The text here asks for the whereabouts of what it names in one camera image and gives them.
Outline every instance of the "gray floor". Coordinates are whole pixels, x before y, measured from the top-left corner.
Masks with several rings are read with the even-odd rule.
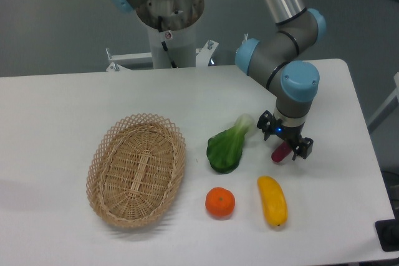
[[[325,16],[328,34],[301,58],[346,61],[368,119],[395,88],[399,2],[304,1]],[[276,30],[263,0],[205,3],[197,44],[218,41],[217,64],[234,62],[245,32],[266,40]],[[101,72],[107,67],[106,47],[113,54],[150,50],[135,15],[119,13],[109,0],[0,0],[0,10],[0,77]],[[398,132],[399,109],[372,134],[382,169],[399,172]]]

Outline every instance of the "orange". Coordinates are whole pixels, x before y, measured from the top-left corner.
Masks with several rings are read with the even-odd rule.
[[[226,217],[233,213],[236,199],[231,191],[222,187],[215,187],[208,192],[205,199],[205,208],[215,217]]]

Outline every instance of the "robotic arm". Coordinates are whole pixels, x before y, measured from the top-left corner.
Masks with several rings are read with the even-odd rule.
[[[312,151],[313,140],[301,135],[306,116],[317,93],[319,72],[310,63],[293,61],[325,33],[325,20],[315,9],[307,9],[302,0],[265,0],[277,26],[269,42],[246,41],[236,53],[236,65],[248,76],[273,93],[276,107],[265,111],[257,123],[264,139],[277,135],[294,152],[293,159],[304,159]],[[181,32],[201,17],[203,0],[113,0],[122,11],[137,9],[148,27],[157,31]],[[162,41],[163,54],[172,67],[190,66]],[[188,49],[195,57],[195,48]]]
[[[310,63],[292,61],[316,43],[325,32],[325,20],[302,0],[266,0],[277,32],[267,43],[250,39],[236,54],[236,65],[276,97],[273,113],[264,112],[257,127],[264,139],[277,135],[304,159],[312,151],[313,140],[301,131],[317,93],[319,72]]]

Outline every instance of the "white cylinder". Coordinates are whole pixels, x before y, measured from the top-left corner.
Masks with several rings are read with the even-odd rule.
[[[158,30],[144,24],[148,33],[154,69],[171,68],[171,61],[174,61],[178,68],[195,67],[197,23],[179,31],[172,31],[171,38],[168,38],[169,32],[159,33]],[[168,51],[164,50],[163,41]]]

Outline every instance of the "green leafy vegetable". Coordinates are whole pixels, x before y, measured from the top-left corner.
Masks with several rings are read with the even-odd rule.
[[[245,134],[253,126],[253,118],[243,114],[236,120],[233,127],[208,140],[206,156],[215,171],[227,174],[238,167],[243,154]]]

